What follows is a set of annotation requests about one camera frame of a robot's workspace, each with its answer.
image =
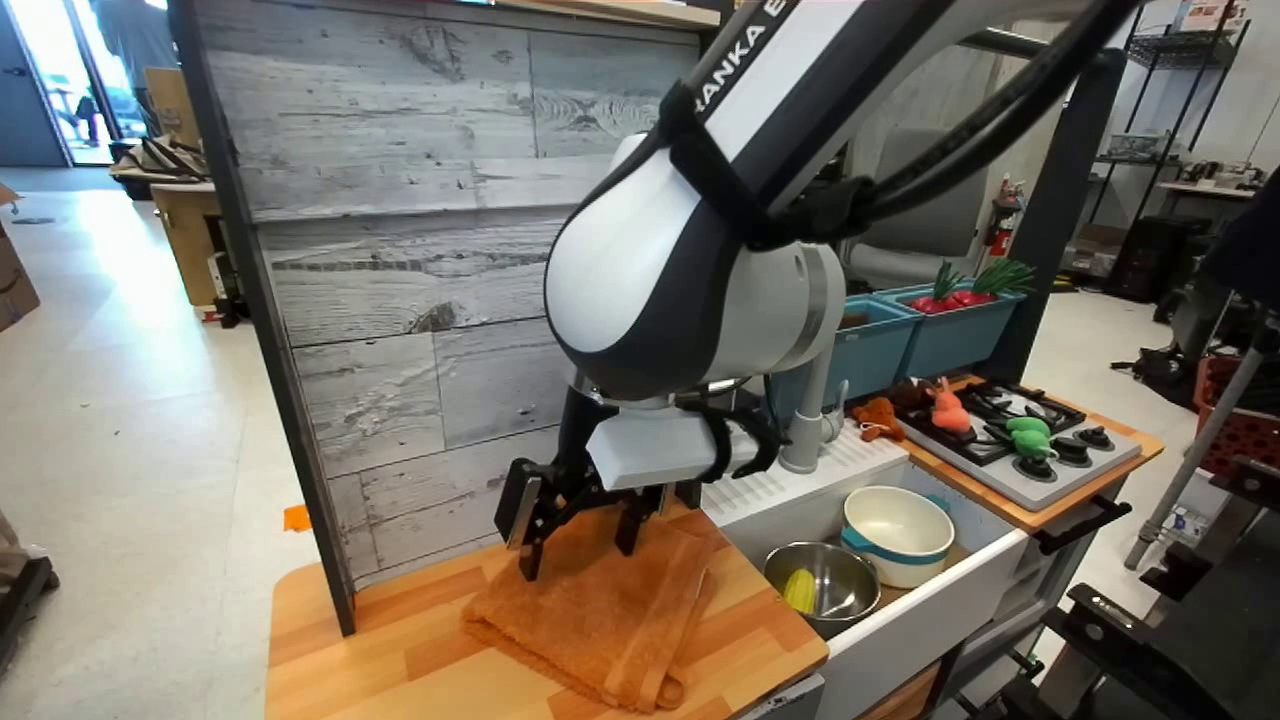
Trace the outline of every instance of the wooden countertop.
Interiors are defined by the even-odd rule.
[[[479,548],[368,588],[356,635],[341,635],[321,567],[283,574],[272,600],[268,716],[619,716],[464,630],[467,597],[510,561],[510,548]],[[734,716],[827,655],[728,540],[707,584],[711,607],[677,660],[689,679],[677,716]]]
[[[963,468],[934,454],[929,449],[921,449],[914,439],[906,439],[906,449],[921,468],[929,468],[934,474],[940,474],[945,483],[953,483],[970,501],[994,508],[997,516],[1004,516],[1009,525],[1016,525],[1024,530],[1040,530],[1040,527],[1064,521],[1068,513],[1077,513],[1082,502],[1089,502],[1092,495],[1103,495],[1103,490],[1121,488],[1138,468],[1143,468],[1147,458],[1155,458],[1166,451],[1159,435],[1154,435],[1154,432],[1139,432],[1134,423],[1109,420],[1100,413],[1084,413],[1084,415],[1089,415],[1089,423],[1100,423],[1113,435],[1127,435],[1138,445],[1138,454],[1127,464],[1115,464],[1113,472],[1095,474],[1092,483],[1073,488],[1068,495],[1062,495],[1048,508],[1024,508],[1024,502],[1009,501],[1004,490],[987,488],[985,481],[970,474]]]

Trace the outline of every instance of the floor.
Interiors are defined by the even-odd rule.
[[[0,332],[0,502],[65,574],[0,679],[0,716],[261,716],[272,580],[318,550],[279,530],[298,488],[256,336],[194,315],[151,207],[103,175],[0,178],[28,197],[5,223],[45,295]],[[1193,415],[1109,362],[1166,340],[1143,305],[1056,295],[1030,367],[1170,445],[1084,561],[1134,607],[1154,597],[1121,555]]]

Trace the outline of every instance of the white bowl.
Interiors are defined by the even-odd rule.
[[[921,490],[867,483],[844,501],[841,542],[865,550],[882,584],[921,588],[947,562],[955,525]]]

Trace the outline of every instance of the doorway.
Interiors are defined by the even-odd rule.
[[[70,167],[70,147],[52,126],[32,57],[0,5],[0,165],[7,167]]]
[[[148,137],[146,74],[175,64],[169,5],[0,0],[0,14],[7,14],[16,31],[12,41],[26,57],[21,78],[28,82],[26,90],[37,96],[32,111],[45,111],[45,137],[52,126],[62,165],[112,165],[112,142],[119,153]]]

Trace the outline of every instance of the gray wood plank wall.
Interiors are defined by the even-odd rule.
[[[555,449],[543,256],[695,37],[440,5],[199,5],[356,584],[494,540]]]

